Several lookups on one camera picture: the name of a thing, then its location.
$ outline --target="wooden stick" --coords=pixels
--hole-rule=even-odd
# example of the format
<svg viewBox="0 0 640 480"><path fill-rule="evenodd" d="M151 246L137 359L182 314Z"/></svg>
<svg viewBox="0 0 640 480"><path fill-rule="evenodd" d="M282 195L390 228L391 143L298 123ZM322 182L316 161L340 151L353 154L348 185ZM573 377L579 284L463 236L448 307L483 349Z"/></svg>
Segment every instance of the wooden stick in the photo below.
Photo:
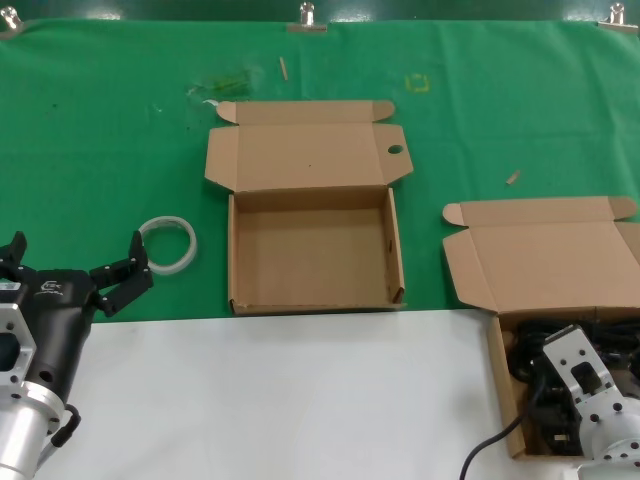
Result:
<svg viewBox="0 0 640 480"><path fill-rule="evenodd" d="M520 170L516 170L515 172L513 172L513 175L507 178L507 185L513 185L519 176L520 176Z"/></svg>
<svg viewBox="0 0 640 480"><path fill-rule="evenodd" d="M282 69L282 76L284 77L284 81L289 80L289 76L287 75L287 67L284 64L284 58L280 57L280 68Z"/></svg>

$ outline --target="green tablecloth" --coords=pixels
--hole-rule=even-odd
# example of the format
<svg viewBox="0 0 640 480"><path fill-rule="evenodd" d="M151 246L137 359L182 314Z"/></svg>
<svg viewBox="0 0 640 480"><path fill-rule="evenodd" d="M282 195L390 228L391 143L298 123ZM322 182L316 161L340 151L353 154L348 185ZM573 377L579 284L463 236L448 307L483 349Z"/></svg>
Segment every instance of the green tablecloth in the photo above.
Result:
<svg viewBox="0 0 640 480"><path fill-rule="evenodd" d="M441 248L455 230L441 220L448 202L638 198L638 38L591 24L335 24L310 35L47 21L0 43L0 89L0 243L23 230L26 264L89 269L122 258L151 217L194 226L194 264L156 277L119 321L230 315L227 192L203 178L208 130L224 122L207 95L396 104L415 165L395 186L411 309L461 306ZM185 245L149 242L161 261Z"/></svg>

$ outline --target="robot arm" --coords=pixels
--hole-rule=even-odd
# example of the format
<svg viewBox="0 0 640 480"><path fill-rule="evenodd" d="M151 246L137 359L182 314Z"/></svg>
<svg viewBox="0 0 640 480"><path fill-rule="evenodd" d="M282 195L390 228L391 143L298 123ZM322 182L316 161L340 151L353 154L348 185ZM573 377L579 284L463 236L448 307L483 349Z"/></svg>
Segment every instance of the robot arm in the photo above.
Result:
<svg viewBox="0 0 640 480"><path fill-rule="evenodd" d="M580 416L580 443L591 460L580 469L581 478L614 479L640 473L640 400L620 393L580 327L551 335L543 351Z"/></svg>
<svg viewBox="0 0 640 480"><path fill-rule="evenodd" d="M21 232L0 247L2 480L32 479L77 427L80 416L67 399L96 311L110 317L153 286L139 232L127 259L90 273L33 270L21 264L26 248ZM72 417L60 427L65 410Z"/></svg>

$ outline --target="open cardboard box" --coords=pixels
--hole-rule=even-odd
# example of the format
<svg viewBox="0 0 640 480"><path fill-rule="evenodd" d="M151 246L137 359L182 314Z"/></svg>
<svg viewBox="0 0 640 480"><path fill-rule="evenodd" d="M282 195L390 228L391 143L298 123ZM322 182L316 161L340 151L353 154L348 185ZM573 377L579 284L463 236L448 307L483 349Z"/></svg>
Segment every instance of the open cardboard box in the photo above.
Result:
<svg viewBox="0 0 640 480"><path fill-rule="evenodd" d="M391 102L222 102L205 177L229 201L234 313L397 308L389 184L413 170Z"/></svg>
<svg viewBox="0 0 640 480"><path fill-rule="evenodd" d="M640 314L640 224L627 197L550 198L447 205L444 218L468 227L444 249L458 298L495 312L489 354L508 425L523 411L526 385L509 374L507 352L531 318L611 322ZM516 459L549 451L525 421L507 437Z"/></svg>

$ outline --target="clear tape roll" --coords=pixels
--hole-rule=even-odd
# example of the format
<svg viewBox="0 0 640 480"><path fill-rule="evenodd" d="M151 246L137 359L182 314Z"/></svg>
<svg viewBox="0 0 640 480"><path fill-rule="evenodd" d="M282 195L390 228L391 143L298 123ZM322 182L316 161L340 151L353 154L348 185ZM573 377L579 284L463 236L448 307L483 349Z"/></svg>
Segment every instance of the clear tape roll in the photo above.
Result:
<svg viewBox="0 0 640 480"><path fill-rule="evenodd" d="M146 233L151 230L156 230L158 228L181 228L185 232L189 234L189 248L187 249L187 253L178 260L176 263L172 265L158 265L149 260L149 268L153 273L157 273L158 275L174 275L189 266L189 264L193 261L196 256L196 252L198 250L198 240L196 239L196 232L193 230L193 227L189 222L187 222L184 218L180 217L156 217L152 218L148 222L145 222L138 230L140 231L140 235L144 240L144 236Z"/></svg>

